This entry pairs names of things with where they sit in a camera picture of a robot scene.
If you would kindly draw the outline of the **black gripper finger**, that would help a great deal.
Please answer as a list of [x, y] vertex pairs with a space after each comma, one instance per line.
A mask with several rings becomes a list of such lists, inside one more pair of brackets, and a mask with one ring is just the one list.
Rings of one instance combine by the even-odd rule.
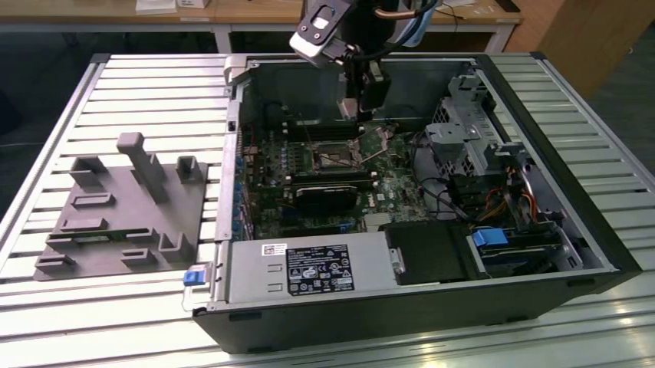
[[371, 71], [362, 75], [358, 83], [358, 113], [356, 121], [368, 121], [374, 110], [383, 107], [390, 91], [390, 75], [382, 71], [374, 74]]

